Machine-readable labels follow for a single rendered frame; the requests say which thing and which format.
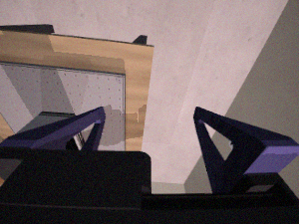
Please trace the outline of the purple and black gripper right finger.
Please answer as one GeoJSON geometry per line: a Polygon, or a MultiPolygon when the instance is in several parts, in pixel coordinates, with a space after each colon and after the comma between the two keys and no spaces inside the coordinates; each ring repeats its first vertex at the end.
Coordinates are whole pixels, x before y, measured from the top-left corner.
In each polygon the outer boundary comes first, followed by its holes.
{"type": "Polygon", "coordinates": [[[290,136],[200,107],[195,108],[193,121],[212,193],[229,192],[247,174],[279,173],[299,155],[299,144],[290,136]],[[232,142],[226,160],[204,123],[232,142]]]}

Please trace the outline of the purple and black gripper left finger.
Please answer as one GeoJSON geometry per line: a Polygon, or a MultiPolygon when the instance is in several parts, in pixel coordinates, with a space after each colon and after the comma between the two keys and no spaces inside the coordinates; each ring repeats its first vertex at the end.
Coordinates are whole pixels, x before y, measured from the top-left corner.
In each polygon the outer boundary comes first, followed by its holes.
{"type": "Polygon", "coordinates": [[[66,149],[66,143],[69,139],[94,123],[81,150],[98,150],[105,120],[104,107],[98,107],[88,112],[10,135],[0,143],[0,146],[66,149]]]}

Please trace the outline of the grey flat base plate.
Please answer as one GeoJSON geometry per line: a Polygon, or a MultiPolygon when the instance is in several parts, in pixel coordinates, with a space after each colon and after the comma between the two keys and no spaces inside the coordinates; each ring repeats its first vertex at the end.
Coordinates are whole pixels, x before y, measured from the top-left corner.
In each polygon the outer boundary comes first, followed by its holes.
{"type": "Polygon", "coordinates": [[[14,134],[40,112],[104,107],[99,150],[126,150],[126,74],[0,61],[0,114],[14,134]]]}

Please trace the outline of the black well plate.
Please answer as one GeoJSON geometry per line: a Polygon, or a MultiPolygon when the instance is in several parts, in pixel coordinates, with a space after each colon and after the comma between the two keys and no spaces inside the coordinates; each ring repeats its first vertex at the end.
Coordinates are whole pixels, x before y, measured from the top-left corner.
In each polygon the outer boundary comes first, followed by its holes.
{"type": "Polygon", "coordinates": [[[67,141],[66,148],[67,149],[78,149],[74,138],[71,138],[67,141]]]}

